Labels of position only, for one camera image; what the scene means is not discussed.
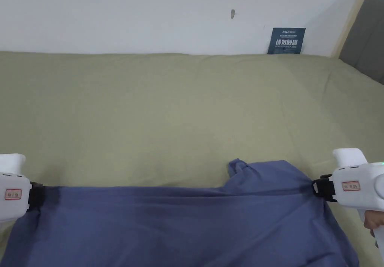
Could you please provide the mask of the person's right hand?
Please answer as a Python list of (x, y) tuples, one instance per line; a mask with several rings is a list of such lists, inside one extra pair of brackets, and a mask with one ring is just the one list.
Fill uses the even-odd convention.
[(371, 236), (375, 237), (374, 230), (384, 225), (384, 212), (366, 210), (364, 213), (364, 227), (370, 230)]

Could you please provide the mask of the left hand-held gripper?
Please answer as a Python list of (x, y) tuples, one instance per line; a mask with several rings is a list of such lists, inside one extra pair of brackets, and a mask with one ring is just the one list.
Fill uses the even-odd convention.
[(26, 157), (0, 155), (0, 223), (13, 222), (42, 205), (45, 187), (22, 175)]

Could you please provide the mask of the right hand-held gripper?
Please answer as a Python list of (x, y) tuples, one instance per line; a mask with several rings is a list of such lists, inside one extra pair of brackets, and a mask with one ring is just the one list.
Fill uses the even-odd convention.
[(357, 209), (361, 220), (365, 212), (384, 211), (384, 163), (369, 163), (358, 148), (333, 150), (337, 168), (332, 174), (313, 181), (313, 192), (328, 202)]

